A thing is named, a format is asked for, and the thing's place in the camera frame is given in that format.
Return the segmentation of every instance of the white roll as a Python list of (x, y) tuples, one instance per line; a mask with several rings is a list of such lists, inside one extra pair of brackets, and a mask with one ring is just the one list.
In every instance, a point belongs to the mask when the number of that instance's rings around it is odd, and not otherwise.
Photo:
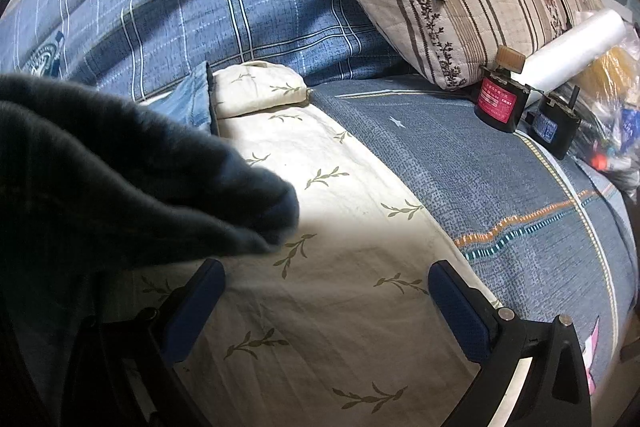
[[(620, 44), (625, 34), (622, 17), (611, 9), (601, 10), (536, 51), (527, 58), (522, 73), (511, 73), (511, 78), (545, 92), (552, 91)], [(541, 96), (532, 91), (527, 107)]]

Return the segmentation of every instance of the plastic bag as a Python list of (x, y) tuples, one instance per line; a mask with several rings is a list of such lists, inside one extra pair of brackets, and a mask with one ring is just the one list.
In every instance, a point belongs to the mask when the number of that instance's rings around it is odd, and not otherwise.
[[(578, 14), (578, 22), (592, 14)], [(575, 85), (580, 86), (575, 109), (582, 123), (570, 153), (635, 199), (640, 187), (640, 38), (632, 25), (618, 46), (556, 92), (568, 99)]]

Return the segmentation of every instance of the pink label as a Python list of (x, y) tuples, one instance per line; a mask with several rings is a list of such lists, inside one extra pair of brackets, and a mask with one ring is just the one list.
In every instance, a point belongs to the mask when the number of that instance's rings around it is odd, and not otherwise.
[(496, 86), (488, 78), (482, 81), (482, 89), (478, 97), (478, 107), (497, 121), (507, 123), (516, 103), (517, 96), (512, 92)]

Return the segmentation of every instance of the cream bedsheet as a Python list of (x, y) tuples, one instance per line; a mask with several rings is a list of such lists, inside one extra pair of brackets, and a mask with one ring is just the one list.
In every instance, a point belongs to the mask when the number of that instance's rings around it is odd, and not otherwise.
[[(186, 387), (225, 427), (439, 426), (477, 366), (432, 303), (428, 269), (447, 259), (497, 305), (494, 295), (398, 177), (305, 102), (299, 76), (260, 63), (216, 79), (221, 116), (258, 109), (220, 120), (221, 136), (294, 185), (300, 229), (278, 253), (222, 259), (226, 291), (176, 366)], [(110, 318), (157, 306), (199, 265), (114, 278)]]

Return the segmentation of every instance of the white star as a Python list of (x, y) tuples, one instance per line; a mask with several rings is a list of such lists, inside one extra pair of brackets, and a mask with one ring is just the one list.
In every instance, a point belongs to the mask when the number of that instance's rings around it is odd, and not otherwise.
[(396, 120), (392, 116), (389, 117), (389, 120), (391, 120), (393, 123), (395, 123), (398, 127), (402, 127), (403, 129), (406, 129), (406, 127), (404, 125), (402, 125), (402, 122), (400, 120)]

